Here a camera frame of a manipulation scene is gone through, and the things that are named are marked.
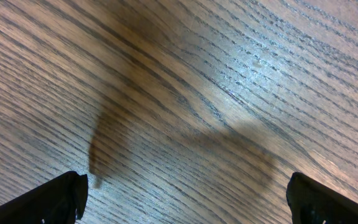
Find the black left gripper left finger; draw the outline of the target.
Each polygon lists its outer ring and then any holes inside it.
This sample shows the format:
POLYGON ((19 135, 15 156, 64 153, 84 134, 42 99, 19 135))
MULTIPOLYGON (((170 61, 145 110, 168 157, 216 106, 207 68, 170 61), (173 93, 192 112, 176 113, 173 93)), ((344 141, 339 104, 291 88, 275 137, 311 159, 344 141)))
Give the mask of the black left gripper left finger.
POLYGON ((81 220, 88 176, 68 171, 0 206, 0 223, 62 223, 81 220))

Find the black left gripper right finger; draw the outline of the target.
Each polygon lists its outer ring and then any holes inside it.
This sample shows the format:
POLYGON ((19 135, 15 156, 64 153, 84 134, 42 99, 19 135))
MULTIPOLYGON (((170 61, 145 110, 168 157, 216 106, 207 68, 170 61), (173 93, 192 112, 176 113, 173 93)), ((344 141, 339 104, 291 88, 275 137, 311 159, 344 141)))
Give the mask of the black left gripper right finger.
POLYGON ((286 198, 293 224, 358 223, 358 203, 301 172, 292 174, 286 198))

